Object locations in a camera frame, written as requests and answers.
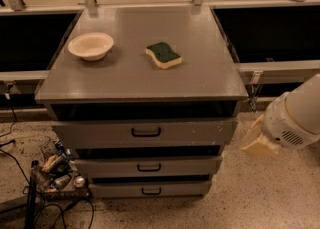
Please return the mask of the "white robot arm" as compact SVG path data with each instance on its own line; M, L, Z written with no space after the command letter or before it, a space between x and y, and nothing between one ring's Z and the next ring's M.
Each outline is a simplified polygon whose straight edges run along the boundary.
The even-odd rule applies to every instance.
M251 157L274 157L320 140L320 74L272 101L242 139Z

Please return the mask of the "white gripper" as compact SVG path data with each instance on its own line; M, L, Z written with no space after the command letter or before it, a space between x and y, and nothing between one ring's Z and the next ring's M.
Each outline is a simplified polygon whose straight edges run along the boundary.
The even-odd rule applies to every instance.
M301 149L320 139L319 102L310 93L285 92L267 107L241 140L255 158L275 157L280 146Z

